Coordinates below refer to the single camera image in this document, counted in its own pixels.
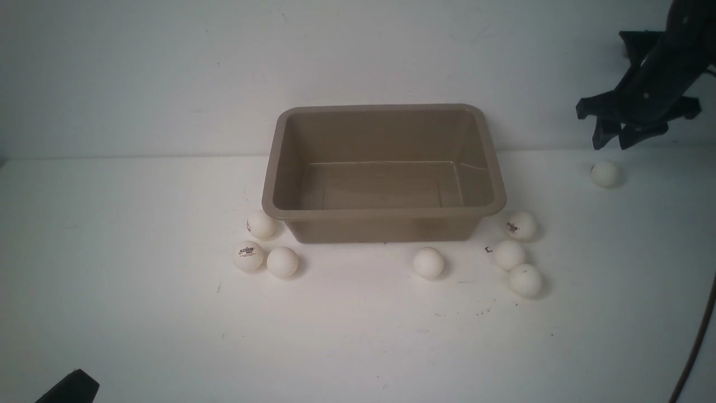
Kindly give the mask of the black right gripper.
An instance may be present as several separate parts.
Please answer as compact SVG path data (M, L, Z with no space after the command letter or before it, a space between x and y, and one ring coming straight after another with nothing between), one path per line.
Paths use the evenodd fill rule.
M597 117L592 136L596 151L616 137L621 150L627 150L667 133L668 121L696 118L700 101L685 92L714 62L709 40L679 44L665 31L619 31L619 37L630 63L627 72L613 90L584 97L576 105L578 119Z

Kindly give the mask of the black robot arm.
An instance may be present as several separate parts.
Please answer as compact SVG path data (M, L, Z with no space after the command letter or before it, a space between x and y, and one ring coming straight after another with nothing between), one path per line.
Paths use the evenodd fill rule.
M596 118L594 149L616 138L626 150L700 115L700 100L686 92L714 65L714 18L713 1L674 1L663 31L619 32L629 68L613 90L576 104L578 119Z

